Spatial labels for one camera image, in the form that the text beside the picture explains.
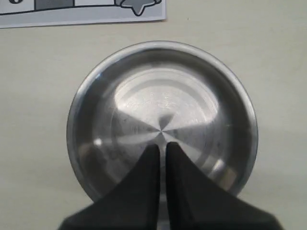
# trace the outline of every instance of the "stainless steel bowl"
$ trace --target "stainless steel bowl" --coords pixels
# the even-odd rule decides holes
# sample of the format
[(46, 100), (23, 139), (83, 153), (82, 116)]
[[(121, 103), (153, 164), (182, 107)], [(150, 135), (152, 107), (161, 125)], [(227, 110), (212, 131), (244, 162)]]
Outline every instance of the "stainless steel bowl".
[[(67, 146), (91, 199), (119, 183), (149, 143), (159, 145), (163, 167), (169, 141), (230, 193), (246, 183), (257, 121), (248, 94), (221, 61), (193, 46), (153, 41), (114, 53), (86, 77), (71, 105)], [(163, 203), (163, 175), (161, 188)]]

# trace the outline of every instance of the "gray rectangle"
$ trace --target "gray rectangle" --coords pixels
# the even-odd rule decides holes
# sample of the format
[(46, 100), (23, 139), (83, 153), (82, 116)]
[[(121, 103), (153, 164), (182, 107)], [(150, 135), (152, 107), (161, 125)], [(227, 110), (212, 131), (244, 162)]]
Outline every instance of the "gray rectangle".
[(54, 9), (63, 7), (73, 7), (73, 0), (35, 0), (35, 9)]

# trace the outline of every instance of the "bowl rim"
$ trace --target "bowl rim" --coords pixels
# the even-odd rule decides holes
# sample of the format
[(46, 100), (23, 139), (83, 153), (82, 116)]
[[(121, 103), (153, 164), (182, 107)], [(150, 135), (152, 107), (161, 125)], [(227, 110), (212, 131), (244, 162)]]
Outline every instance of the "bowl rim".
[(153, 49), (166, 49), (166, 50), (174, 50), (174, 51), (180, 51), (184, 53), (188, 53), (191, 55), (194, 55), (203, 61), (207, 62), (211, 66), (213, 66), (216, 70), (218, 70), (225, 78), (228, 79), (228, 81), (232, 84), (235, 91), (240, 96), (240, 99), (244, 105), (245, 111), (247, 113), (248, 122), (250, 125), (250, 134), (251, 134), (251, 150), (249, 153), (249, 159), (245, 167), (244, 173), (240, 176), (240, 178), (237, 180), (236, 186), (232, 186), (228, 192), (232, 193), (233, 195), (238, 195), (239, 192), (243, 189), (244, 185), (247, 183), (251, 172), (253, 170), (257, 151), (258, 151), (258, 124), (257, 124), (257, 118), (256, 113), (254, 111), (254, 107), (252, 105), (251, 99), (245, 90), (244, 86), (240, 82), (240, 80), (237, 78), (237, 76), (219, 59), (211, 55), (210, 53), (199, 49), (197, 47), (180, 43), (180, 42), (174, 42), (174, 41), (148, 41), (148, 42), (142, 42), (135, 45), (128, 46), (126, 48), (123, 48), (104, 60), (102, 60), (83, 80), (81, 85), (79, 86), (73, 101), (71, 103), (68, 119), (67, 119), (67, 127), (66, 127), (66, 141), (67, 141), (67, 149), (68, 149), (68, 155), (71, 162), (71, 166), (73, 168), (73, 171), (75, 173), (75, 176), (77, 177), (77, 180), (79, 181), (81, 187), (84, 189), (84, 191), (88, 194), (88, 196), (92, 200), (99, 199), (99, 195), (94, 191), (94, 188), (87, 182), (86, 178), (82, 174), (79, 167), (76, 167), (79, 165), (78, 159), (76, 158), (77, 151), (75, 149), (75, 140), (74, 140), (74, 122), (76, 119), (76, 114), (78, 113), (82, 102), (84, 95), (91, 87), (92, 83), (95, 81), (95, 79), (100, 77), (100, 74), (104, 72), (108, 67), (119, 61), (120, 59), (126, 58), (128, 56), (131, 56), (133, 54), (153, 50)]

